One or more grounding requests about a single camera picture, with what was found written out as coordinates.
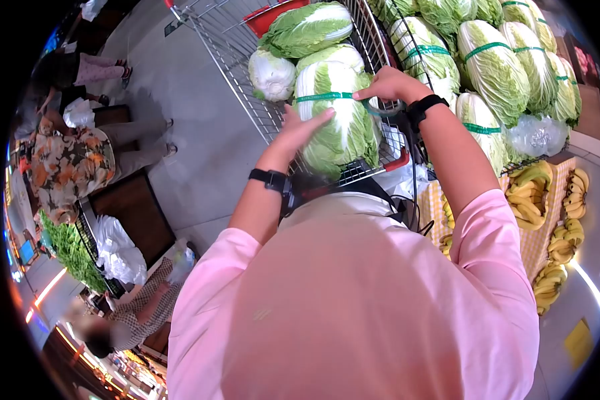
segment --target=black watch strap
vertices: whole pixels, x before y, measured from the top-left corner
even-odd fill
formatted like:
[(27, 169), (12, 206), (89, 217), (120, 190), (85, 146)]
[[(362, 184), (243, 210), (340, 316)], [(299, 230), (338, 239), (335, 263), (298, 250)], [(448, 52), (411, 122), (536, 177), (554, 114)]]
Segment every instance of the black watch strap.
[(287, 176), (278, 171), (263, 171), (255, 168), (251, 170), (249, 179), (261, 180), (264, 182), (265, 189), (275, 190), (282, 195), (288, 193), (290, 188)]
[(407, 107), (406, 112), (413, 132), (420, 132), (418, 125), (427, 117), (425, 111), (440, 103), (449, 107), (449, 103), (438, 95), (428, 95), (419, 101), (414, 101)]

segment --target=finger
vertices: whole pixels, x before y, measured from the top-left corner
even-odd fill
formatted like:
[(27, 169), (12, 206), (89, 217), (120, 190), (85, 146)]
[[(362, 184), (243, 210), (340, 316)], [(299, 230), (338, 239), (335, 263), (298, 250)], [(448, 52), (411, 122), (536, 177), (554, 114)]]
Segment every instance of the finger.
[(309, 121), (306, 121), (304, 125), (309, 129), (310, 132), (313, 132), (320, 128), (322, 124), (332, 119), (334, 115), (336, 115), (336, 110), (334, 110), (333, 107), (329, 107), (320, 114), (311, 118)]
[(353, 100), (362, 100), (368, 99), (369, 97), (375, 96), (374, 91), (371, 86), (366, 89), (360, 89), (359, 91), (353, 93)]

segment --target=shopping cart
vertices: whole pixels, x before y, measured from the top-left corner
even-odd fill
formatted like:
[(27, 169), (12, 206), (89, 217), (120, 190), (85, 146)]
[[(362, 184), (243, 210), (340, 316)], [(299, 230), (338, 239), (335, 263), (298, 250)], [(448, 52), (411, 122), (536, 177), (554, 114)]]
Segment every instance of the shopping cart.
[[(194, 0), (186, 6), (177, 6), (165, 0), (176, 18), (193, 29), (247, 112), (256, 129), (267, 143), (280, 131), (284, 102), (259, 100), (253, 95), (249, 80), (249, 57), (256, 50), (258, 38), (281, 12), (308, 4), (309, 0)], [(386, 39), (383, 39), (376, 20), (365, 0), (339, 0), (347, 7), (353, 21), (349, 42), (365, 61), (365, 70), (375, 74), (389, 65)], [(379, 168), (369, 167), (364, 160), (346, 165), (338, 186), (343, 186), (384, 171), (391, 171), (408, 163), (410, 138), (399, 118), (384, 117), (376, 120), (383, 139), (379, 146)], [(289, 173), (307, 172), (309, 167), (297, 156)]]

